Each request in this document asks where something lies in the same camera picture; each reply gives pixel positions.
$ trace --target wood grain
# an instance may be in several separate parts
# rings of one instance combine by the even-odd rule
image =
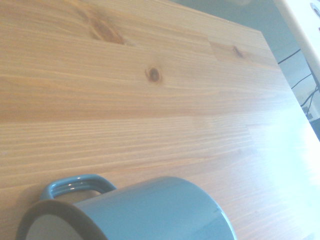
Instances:
[[[166,0],[3,0],[0,32],[2,239],[89,173],[192,181],[240,240],[320,239],[320,143],[260,32]]]

